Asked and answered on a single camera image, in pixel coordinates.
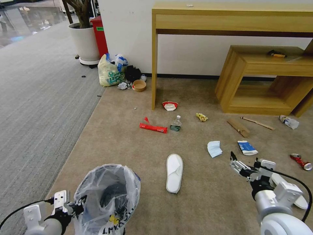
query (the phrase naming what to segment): black cable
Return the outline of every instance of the black cable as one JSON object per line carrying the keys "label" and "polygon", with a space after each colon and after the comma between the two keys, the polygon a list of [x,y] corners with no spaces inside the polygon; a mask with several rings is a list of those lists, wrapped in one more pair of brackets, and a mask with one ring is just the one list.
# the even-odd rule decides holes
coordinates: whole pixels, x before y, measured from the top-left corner
{"label": "black cable", "polygon": [[50,204],[52,205],[53,202],[54,202],[54,198],[52,197],[52,198],[50,198],[50,199],[48,199],[48,200],[35,201],[35,202],[29,203],[29,204],[27,204],[27,205],[25,205],[25,206],[22,206],[22,207],[16,209],[16,210],[13,211],[12,213],[10,213],[7,217],[5,217],[5,219],[1,222],[1,224],[0,224],[0,230],[1,230],[2,226],[4,225],[4,223],[7,221],[7,219],[10,218],[12,215],[14,215],[16,212],[18,212],[18,211],[20,211],[21,209],[24,209],[25,207],[28,207],[28,206],[30,206],[30,205],[32,205],[32,204],[35,204],[35,203],[38,203],[38,202],[42,202],[42,201],[48,202],[48,203],[50,203]]}
{"label": "black cable", "polygon": [[281,173],[281,172],[279,172],[279,171],[271,170],[271,169],[269,169],[269,168],[267,168],[267,167],[264,167],[264,166],[260,166],[260,168],[263,168],[263,169],[268,170],[268,171],[271,171],[271,172],[273,172],[273,173],[276,173],[276,174],[279,174],[279,175],[288,177],[288,178],[290,178],[290,179],[293,179],[293,180],[299,182],[300,184],[302,184],[302,185],[306,188],[307,192],[309,193],[309,203],[308,203],[307,210],[306,210],[306,212],[305,212],[305,214],[304,214],[304,216],[303,216],[303,218],[302,218],[302,220],[301,220],[302,222],[305,222],[307,216],[308,216],[309,213],[310,213],[311,207],[312,207],[312,193],[311,193],[311,190],[309,189],[309,187],[308,187],[305,183],[303,183],[301,180],[298,180],[297,178],[294,178],[294,177],[292,177],[292,176],[286,175],[286,174]]}

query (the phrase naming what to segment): wooden table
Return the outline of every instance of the wooden table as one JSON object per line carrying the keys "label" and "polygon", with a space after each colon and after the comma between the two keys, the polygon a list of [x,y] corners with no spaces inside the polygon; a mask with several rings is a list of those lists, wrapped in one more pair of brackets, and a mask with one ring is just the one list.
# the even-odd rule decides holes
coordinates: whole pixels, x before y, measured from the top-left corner
{"label": "wooden table", "polygon": [[[158,34],[313,38],[313,4],[188,4],[192,7],[184,2],[156,2],[152,8],[152,110],[157,91]],[[313,41],[305,53],[313,54]],[[296,112],[303,113],[312,102],[313,91]]]}

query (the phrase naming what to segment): white slipper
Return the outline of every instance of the white slipper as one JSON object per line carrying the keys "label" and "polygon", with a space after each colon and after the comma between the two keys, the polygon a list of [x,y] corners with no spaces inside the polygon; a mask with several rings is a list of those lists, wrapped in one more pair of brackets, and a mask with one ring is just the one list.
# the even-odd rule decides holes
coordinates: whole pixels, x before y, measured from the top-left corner
{"label": "white slipper", "polygon": [[183,176],[183,160],[178,154],[171,154],[166,161],[166,190],[178,193]]}
{"label": "white slipper", "polygon": [[[272,174],[271,179],[276,185],[278,185],[280,182],[287,182],[284,178],[282,178],[279,174],[276,174],[276,173]],[[304,210],[308,208],[308,203],[303,196],[298,197],[298,199],[294,202],[294,204],[297,207],[304,209]]]}

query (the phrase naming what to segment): red trash bin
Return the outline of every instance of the red trash bin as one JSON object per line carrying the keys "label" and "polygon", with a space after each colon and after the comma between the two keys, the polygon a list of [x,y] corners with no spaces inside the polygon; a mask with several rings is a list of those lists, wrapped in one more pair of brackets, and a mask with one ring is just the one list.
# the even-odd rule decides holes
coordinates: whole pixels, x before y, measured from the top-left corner
{"label": "red trash bin", "polygon": [[101,16],[92,19],[90,22],[94,27],[99,54],[100,57],[102,57],[104,54],[108,53],[108,47],[107,41],[105,40]]}

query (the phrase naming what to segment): potted plant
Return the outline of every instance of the potted plant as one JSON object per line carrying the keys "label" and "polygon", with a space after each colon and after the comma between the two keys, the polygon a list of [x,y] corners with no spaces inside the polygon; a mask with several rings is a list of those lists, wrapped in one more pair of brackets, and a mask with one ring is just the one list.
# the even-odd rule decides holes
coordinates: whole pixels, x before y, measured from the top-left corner
{"label": "potted plant", "polygon": [[76,46],[79,61],[85,65],[96,65],[100,60],[95,32],[89,21],[90,0],[64,0],[71,5],[78,16],[79,23],[69,25]]}

